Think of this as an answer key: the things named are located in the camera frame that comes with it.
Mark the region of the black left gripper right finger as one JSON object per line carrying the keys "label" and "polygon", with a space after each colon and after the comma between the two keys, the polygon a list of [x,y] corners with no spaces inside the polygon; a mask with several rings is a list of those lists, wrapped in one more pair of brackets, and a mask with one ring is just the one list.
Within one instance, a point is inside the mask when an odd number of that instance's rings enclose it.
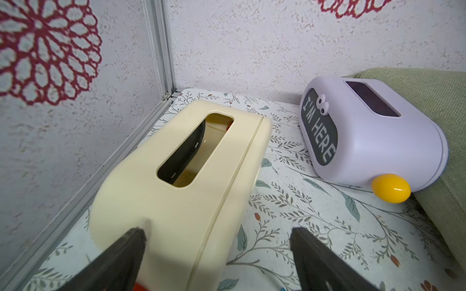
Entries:
{"label": "black left gripper right finger", "polygon": [[290,248],[303,291],[375,291],[377,289],[306,228],[292,229]]}

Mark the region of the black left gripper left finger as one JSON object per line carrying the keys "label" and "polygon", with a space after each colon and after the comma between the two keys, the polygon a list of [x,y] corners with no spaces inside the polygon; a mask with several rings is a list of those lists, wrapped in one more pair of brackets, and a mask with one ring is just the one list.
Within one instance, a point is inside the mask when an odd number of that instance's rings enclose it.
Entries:
{"label": "black left gripper left finger", "polygon": [[136,281],[146,241],[143,229],[129,229],[59,290],[142,291]]}

